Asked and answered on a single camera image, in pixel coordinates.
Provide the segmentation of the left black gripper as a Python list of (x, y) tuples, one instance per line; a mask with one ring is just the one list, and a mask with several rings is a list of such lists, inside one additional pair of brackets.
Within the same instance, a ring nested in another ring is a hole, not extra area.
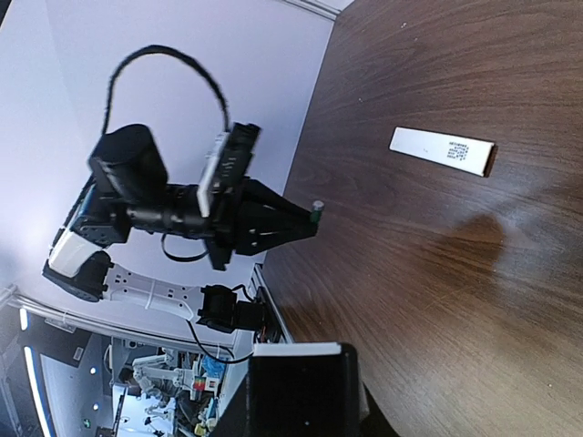
[(308, 219), (311, 212), (290, 202), (259, 180), (244, 177), (234, 187), (222, 190), (213, 200), (207, 236), (211, 266), (225, 271), (235, 250), (253, 256), (287, 243), (314, 237), (314, 223), (286, 227), (253, 225), (236, 237), (238, 215), (246, 219)]

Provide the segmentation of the black battery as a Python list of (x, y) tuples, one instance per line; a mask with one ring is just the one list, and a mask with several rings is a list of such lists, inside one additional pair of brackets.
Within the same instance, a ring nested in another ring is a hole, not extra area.
[(323, 210), (324, 210), (324, 203), (321, 200), (315, 200), (312, 203), (312, 210), (311, 210), (311, 215), (310, 215), (311, 223), (314, 223), (316, 225), (319, 224), (319, 222), (322, 218)]

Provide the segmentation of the white remote control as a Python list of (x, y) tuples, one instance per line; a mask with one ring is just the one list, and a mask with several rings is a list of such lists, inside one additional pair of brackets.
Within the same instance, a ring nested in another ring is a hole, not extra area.
[(360, 374), (344, 342), (261, 343), (247, 374), (250, 436), (358, 436)]

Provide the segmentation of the white battery cover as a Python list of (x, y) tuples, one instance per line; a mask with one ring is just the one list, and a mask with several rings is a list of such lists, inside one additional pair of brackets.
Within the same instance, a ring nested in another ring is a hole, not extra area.
[(443, 133), (397, 127), (389, 149), (410, 157), (464, 171), (479, 177), (486, 167), (495, 143)]

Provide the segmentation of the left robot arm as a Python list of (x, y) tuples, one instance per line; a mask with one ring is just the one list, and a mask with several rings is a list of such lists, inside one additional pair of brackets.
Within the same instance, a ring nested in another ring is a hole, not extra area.
[(43, 274), (85, 301), (119, 301), (178, 316), (223, 333), (257, 331), (265, 305), (239, 300), (236, 288), (196, 287), (150, 278), (113, 262), (108, 249), (138, 229), (162, 238), (199, 240), (202, 257), (225, 270), (233, 255), (254, 256), (318, 231), (323, 204), (301, 208), (247, 174), (260, 129), (236, 124), (218, 135), (199, 183), (177, 185), (148, 127), (133, 124), (104, 135), (88, 164), (90, 179), (57, 232)]

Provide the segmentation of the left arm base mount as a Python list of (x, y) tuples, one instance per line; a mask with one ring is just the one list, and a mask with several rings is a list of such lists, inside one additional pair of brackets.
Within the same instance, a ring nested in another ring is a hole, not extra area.
[(277, 343), (281, 339), (281, 326), (265, 288), (259, 287), (254, 298), (242, 284), (234, 289), (207, 286), (201, 293), (203, 303), (197, 324), (228, 334), (235, 330), (251, 331), (259, 336), (260, 342)]

